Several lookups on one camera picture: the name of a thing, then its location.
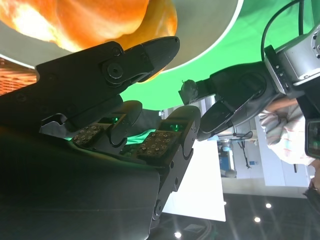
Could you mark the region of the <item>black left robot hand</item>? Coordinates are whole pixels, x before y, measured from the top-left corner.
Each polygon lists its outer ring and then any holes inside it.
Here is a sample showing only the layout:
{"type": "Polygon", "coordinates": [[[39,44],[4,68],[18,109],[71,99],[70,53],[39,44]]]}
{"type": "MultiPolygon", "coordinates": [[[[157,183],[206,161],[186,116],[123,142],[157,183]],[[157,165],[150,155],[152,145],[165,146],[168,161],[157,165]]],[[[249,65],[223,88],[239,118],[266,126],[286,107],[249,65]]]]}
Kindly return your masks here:
{"type": "Polygon", "coordinates": [[[198,141],[254,118],[279,96],[262,61],[230,66],[204,80],[186,80],[178,93],[184,105],[215,97],[215,103],[201,117],[198,141]]]}

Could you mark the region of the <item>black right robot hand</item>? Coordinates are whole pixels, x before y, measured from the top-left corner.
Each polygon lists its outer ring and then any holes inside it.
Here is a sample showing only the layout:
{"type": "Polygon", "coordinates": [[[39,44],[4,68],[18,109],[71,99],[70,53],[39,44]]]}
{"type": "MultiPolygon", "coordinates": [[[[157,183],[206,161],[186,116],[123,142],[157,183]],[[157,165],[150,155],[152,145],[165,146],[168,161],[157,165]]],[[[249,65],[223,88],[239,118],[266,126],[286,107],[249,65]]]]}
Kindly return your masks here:
{"type": "Polygon", "coordinates": [[[103,43],[36,66],[0,98],[3,240],[145,240],[193,156],[200,110],[182,106],[131,156],[142,104],[121,93],[163,69],[180,40],[103,43]]]}

